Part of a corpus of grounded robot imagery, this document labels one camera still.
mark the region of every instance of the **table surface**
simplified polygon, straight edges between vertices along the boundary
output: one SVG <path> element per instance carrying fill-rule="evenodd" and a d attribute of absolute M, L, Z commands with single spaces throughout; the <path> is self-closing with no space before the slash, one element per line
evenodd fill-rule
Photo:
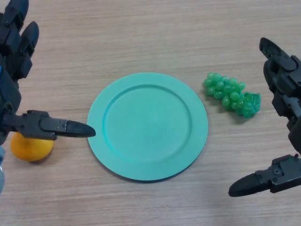
<path fill-rule="evenodd" d="M 4 9 L 6 1 L 1 1 Z M 300 187 L 228 196 L 237 179 L 294 154 L 286 118 L 276 114 L 263 76 L 261 37 L 301 57 L 299 0 L 31 0 L 25 24 L 40 40 L 33 68 L 20 81 L 19 112 L 86 122 L 111 82 L 160 72 L 187 83 L 203 101 L 209 135 L 200 157 L 164 182 L 120 179 L 93 156 L 86 139 L 59 138 L 40 164 L 17 160 L 9 148 L 0 197 L 3 226 L 266 226 L 301 221 Z M 203 94 L 218 71 L 262 95 L 262 110 L 245 121 Z"/>

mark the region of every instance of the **plate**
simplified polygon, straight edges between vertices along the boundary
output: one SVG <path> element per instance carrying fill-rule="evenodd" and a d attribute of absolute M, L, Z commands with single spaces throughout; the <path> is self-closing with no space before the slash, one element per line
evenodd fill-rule
<path fill-rule="evenodd" d="M 89 144 L 114 173 L 154 181 L 190 166 L 207 138 L 208 119 L 197 94 L 160 73 L 137 73 L 105 88 L 89 111 Z"/>

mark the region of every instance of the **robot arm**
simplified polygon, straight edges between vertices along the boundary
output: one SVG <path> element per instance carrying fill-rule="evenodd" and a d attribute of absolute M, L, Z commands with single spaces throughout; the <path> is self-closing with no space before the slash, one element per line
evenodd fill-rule
<path fill-rule="evenodd" d="M 39 39 L 39 27 L 30 23 L 20 30 L 27 14 L 28 0 L 11 0 L 0 14 L 0 145 L 11 131 L 24 137 L 55 140 L 57 136 L 92 137 L 93 128 L 75 121 L 54 119 L 47 112 L 28 111 L 16 115 L 21 103 L 18 80 L 27 77 L 31 57 Z"/>
<path fill-rule="evenodd" d="M 288 135 L 293 147 L 301 153 L 301 61 L 289 57 L 279 46 L 266 38 L 260 41 L 260 51 L 268 59 L 264 77 L 274 94 L 272 104 L 279 116 L 288 118 Z M 270 189 L 280 192 L 301 185 L 301 159 L 286 155 L 274 159 L 266 170 L 250 174 L 229 189 L 230 196 L 244 196 Z"/>

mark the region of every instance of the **screw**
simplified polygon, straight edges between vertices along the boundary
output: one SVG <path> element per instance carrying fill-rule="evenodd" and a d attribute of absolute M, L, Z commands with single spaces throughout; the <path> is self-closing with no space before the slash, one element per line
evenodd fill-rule
<path fill-rule="evenodd" d="M 273 173 L 274 173 L 275 175 L 279 175 L 279 174 L 281 173 L 281 171 L 278 170 L 278 169 L 274 169 L 274 170 L 273 170 Z"/>

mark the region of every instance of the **toy orange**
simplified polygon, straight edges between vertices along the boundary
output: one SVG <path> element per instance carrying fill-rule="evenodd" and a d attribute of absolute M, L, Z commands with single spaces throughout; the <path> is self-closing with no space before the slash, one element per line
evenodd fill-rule
<path fill-rule="evenodd" d="M 19 159 L 24 161 L 39 161 L 49 155 L 53 144 L 53 140 L 25 138 L 20 133 L 14 133 L 10 149 Z"/>

